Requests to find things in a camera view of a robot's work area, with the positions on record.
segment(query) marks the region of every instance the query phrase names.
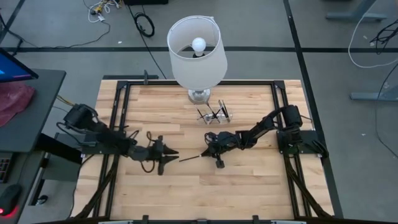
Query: desk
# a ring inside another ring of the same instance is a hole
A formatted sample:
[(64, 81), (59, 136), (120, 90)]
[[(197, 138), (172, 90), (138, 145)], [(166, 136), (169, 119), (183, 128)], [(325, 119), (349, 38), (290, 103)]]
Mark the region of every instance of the desk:
[[(96, 110), (100, 119), (108, 124), (117, 82), (103, 80), (99, 89)], [(284, 80), (284, 83), (289, 103), (297, 105), (302, 115), (309, 116), (300, 80)], [(143, 146), (148, 143), (147, 131), (152, 133), (152, 138), (163, 135), (164, 143), (178, 150), (183, 159), (206, 149), (203, 139), (206, 132), (250, 129), (274, 109), (271, 89), (264, 85), (218, 85), (212, 89), (210, 105), (216, 107), (217, 100), (224, 100), (233, 112), (231, 124), (200, 126), (197, 111), (184, 88), (134, 85), (129, 92), (126, 112), (129, 127), (125, 131), (130, 134), (140, 130), (136, 139), (138, 145)], [(302, 129), (312, 128), (309, 120), (303, 122)], [(72, 216), (82, 210), (96, 190), (102, 157), (94, 156), (81, 168)], [(318, 203), (333, 214), (321, 160), (314, 154), (300, 157), (307, 188)], [(166, 165), (164, 175), (158, 176), (156, 172), (146, 174), (140, 163), (121, 157), (111, 219), (140, 220), (143, 215), (149, 215), (150, 220), (250, 220), (252, 215), (259, 215), (260, 219), (293, 218), (284, 160), (274, 131), (260, 138), (254, 148), (236, 149), (223, 154), (222, 158), (224, 169), (216, 168), (215, 159), (203, 157), (184, 163), (173, 161)], [(297, 188), (296, 194), (300, 214), (304, 215)], [(104, 215), (104, 201), (100, 215)]]
[(33, 151), (33, 149), (66, 74), (64, 71), (57, 70), (34, 70), (34, 72), (39, 75), (39, 79), (25, 81), (27, 85), (35, 88), (35, 95), (29, 106), (0, 128), (0, 150), (12, 150), (18, 147), (16, 151), (31, 151), (18, 153), (7, 183), (0, 184), (0, 193), (8, 186), (16, 184), (26, 161), (20, 181), (22, 193), (17, 208), (7, 217), (0, 216), (2, 224), (17, 223), (24, 209), (45, 154), (44, 151)]

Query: floor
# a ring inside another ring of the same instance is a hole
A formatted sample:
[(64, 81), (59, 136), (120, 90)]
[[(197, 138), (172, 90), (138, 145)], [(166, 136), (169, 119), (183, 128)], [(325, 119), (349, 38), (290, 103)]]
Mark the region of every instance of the floor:
[[(97, 3), (95, 0), (85, 2), (87, 5)], [(299, 41), (305, 48), (303, 56), (330, 152), (343, 214), (345, 218), (397, 221), (398, 159), (377, 140), (375, 104), (349, 99), (352, 91), (378, 91), (393, 65), (372, 69), (356, 67), (344, 51), (356, 23), (325, 19), (328, 11), (353, 10), (360, 1), (289, 2)], [(11, 18), (11, 30), (37, 46), (84, 43), (98, 38), (107, 29), (104, 24), (87, 21), (87, 8), (83, 1), (3, 0), (0, 8), (6, 22)], [(132, 10), (142, 11), (140, 6), (133, 6)], [(197, 14), (214, 16), (226, 47), (295, 47), (282, 0), (248, 0), (244, 4), (239, 0), (170, 0), (168, 5), (145, 6), (145, 10), (155, 24), (155, 36), (146, 39), (149, 47), (166, 47), (166, 36), (173, 23)], [(398, 17), (395, 0), (377, 1), (371, 12), (385, 13), (388, 19), (361, 24), (354, 37), (354, 48), (372, 48), (369, 40)], [(60, 94), (71, 101), (91, 106), (95, 105), (103, 75), (140, 75), (144, 69), (150, 74), (160, 75), (148, 52), (135, 48), (144, 47), (144, 44), (128, 10), (112, 7), (104, 17), (111, 24), (111, 32), (95, 43), (53, 52), (29, 48), (26, 51), (30, 52), (18, 53), (16, 58), (30, 68), (67, 71)], [(395, 48), (394, 53), (353, 53), (353, 58), (361, 65), (390, 62), (397, 57), (397, 43), (397, 40), (392, 40), (389, 44)], [(0, 46), (15, 47), (16, 44), (17, 40), (8, 34)], [(337, 53), (331, 48), (343, 50)], [(153, 55), (166, 77), (173, 78), (169, 53), (153, 52)], [(226, 78), (302, 79), (297, 55), (291, 50), (275, 52), (243, 48), (227, 51), (226, 56)], [(398, 75), (393, 74), (384, 91), (397, 84)], [(59, 102), (56, 105), (68, 109)], [(383, 141), (393, 150), (394, 144), (398, 143), (396, 111), (394, 103), (378, 103), (378, 130)], [(54, 135), (57, 132), (55, 122), (64, 115), (63, 111), (53, 109), (44, 133)], [(20, 222), (66, 218), (72, 205), (73, 188), (74, 183), (70, 182), (47, 182), (43, 193), (49, 195), (50, 200), (40, 208), (27, 208)]]

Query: butcher block table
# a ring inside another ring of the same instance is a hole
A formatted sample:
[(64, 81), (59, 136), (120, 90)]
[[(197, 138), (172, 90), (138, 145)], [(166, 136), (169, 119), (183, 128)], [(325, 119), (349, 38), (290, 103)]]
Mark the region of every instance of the butcher block table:
[[(117, 80), (103, 80), (96, 111), (109, 124)], [(284, 80), (289, 104), (310, 117), (300, 80)], [(122, 90), (119, 109), (123, 104)], [(187, 90), (179, 85), (134, 85), (130, 89), (125, 128), (127, 135), (139, 130), (138, 145), (149, 143), (146, 132), (179, 152), (180, 159), (197, 156), (206, 149), (204, 134), (249, 130), (274, 110), (271, 88), (264, 85), (218, 85), (212, 89), (210, 105), (217, 110), (224, 100), (233, 119), (229, 124), (198, 124), (198, 112), (189, 101)], [(120, 115), (116, 118), (119, 124)], [(312, 129), (312, 121), (303, 118), (302, 130)], [(275, 131), (269, 131), (251, 149), (235, 149), (221, 156), (225, 168), (217, 169), (215, 159), (200, 157), (189, 161), (174, 160), (165, 166), (164, 175), (155, 170), (145, 173), (139, 162), (120, 157), (112, 220), (250, 220), (293, 219), (284, 158), (277, 145)], [(301, 154), (305, 183), (317, 202), (333, 214), (321, 160), (316, 154)], [(102, 155), (95, 155), (81, 168), (75, 190), (76, 215), (98, 186)], [(148, 170), (151, 162), (144, 162)], [(304, 215), (301, 193), (295, 188), (300, 214)], [(107, 190), (103, 194), (100, 215), (104, 214)]]

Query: computer mouse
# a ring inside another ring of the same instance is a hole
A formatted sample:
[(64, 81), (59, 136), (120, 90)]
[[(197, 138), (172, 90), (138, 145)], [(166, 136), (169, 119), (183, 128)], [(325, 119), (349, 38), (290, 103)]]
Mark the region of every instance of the computer mouse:
[(18, 203), (22, 187), (19, 184), (8, 186), (0, 196), (0, 215), (10, 214)]

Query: table lamp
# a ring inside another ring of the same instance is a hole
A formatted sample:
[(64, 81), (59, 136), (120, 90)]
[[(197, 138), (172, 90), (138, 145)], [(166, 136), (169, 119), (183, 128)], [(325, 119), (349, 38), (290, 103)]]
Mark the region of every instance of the table lamp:
[[(176, 22), (167, 35), (172, 71), (178, 84), (188, 89), (194, 104), (206, 103), (210, 88), (225, 76), (226, 61), (220, 28), (212, 17), (189, 16)], [(193, 56), (184, 57), (182, 51), (191, 46)], [(206, 46), (214, 49), (204, 54)]]

